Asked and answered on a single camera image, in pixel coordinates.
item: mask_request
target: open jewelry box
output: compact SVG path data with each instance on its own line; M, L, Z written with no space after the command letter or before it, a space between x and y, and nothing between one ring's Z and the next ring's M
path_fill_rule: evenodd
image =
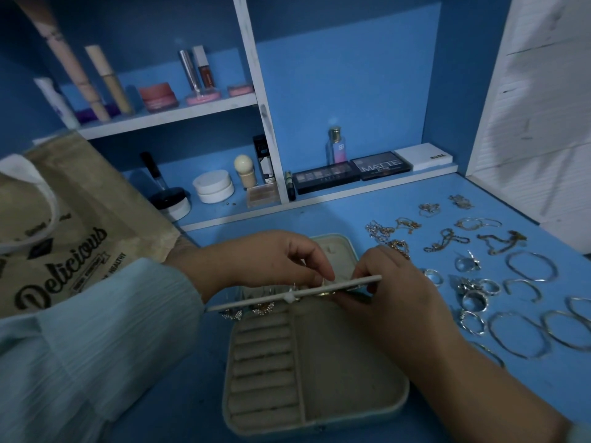
M334 283L348 281L357 261L351 242L338 234L314 240L335 270ZM244 288L243 296L264 301L269 291ZM222 409L238 436L277 439L390 419L406 402L409 386L337 305L304 297L236 323Z

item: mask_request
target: pink perfume bottle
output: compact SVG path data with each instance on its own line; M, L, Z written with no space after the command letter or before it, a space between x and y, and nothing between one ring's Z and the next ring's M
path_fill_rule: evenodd
M333 126L329 129L329 142L326 144L326 156L329 165L347 161L344 137L340 134L340 126Z

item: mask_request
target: light blue sleeve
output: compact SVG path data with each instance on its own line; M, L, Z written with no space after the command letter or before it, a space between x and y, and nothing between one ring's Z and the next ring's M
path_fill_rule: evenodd
M140 259L35 314L0 320L0 441L96 442L195 346L200 296Z
M567 443L591 443L591 426L576 423L569 432Z

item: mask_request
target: hand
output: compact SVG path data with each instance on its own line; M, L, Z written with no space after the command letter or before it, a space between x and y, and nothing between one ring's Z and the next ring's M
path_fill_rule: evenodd
M320 246L306 236L288 231L264 231L198 249L169 255L166 264L181 270L206 303L230 286L270 285L316 287L335 279Z
M374 294L370 304L343 292L334 300L407 375L463 341L435 285L400 252L384 245L369 249L352 278L369 275L382 276L368 289Z

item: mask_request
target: black eyeshadow palette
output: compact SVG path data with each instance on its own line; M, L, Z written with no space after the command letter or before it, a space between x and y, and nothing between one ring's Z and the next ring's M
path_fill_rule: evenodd
M361 178L359 170L350 162L335 163L314 170L304 170L293 175L298 194L333 188L356 182Z
M361 180L371 180L387 175L408 172L411 166L402 161L394 152L382 152L351 160L361 173Z

